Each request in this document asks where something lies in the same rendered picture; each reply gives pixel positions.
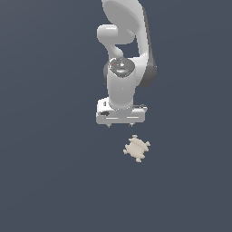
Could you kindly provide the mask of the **beige knobbed gear-shaped object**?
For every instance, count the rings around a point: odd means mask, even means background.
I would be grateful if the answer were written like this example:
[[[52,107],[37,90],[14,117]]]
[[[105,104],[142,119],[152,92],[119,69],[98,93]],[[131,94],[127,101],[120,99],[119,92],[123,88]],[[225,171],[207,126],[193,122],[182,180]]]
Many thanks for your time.
[[[130,154],[137,162],[145,158],[144,152],[149,150],[150,143],[140,140],[137,135],[129,139],[129,144],[125,145],[124,154]]]

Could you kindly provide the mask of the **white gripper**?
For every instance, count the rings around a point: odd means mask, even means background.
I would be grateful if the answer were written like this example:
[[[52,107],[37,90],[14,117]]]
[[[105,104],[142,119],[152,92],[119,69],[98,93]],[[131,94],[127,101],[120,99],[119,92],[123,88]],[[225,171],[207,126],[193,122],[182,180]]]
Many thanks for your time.
[[[141,104],[125,110],[114,110],[109,104],[109,98],[100,99],[97,103],[96,122],[105,124],[108,128],[115,123],[128,123],[132,127],[136,122],[145,121],[147,109],[146,105]]]

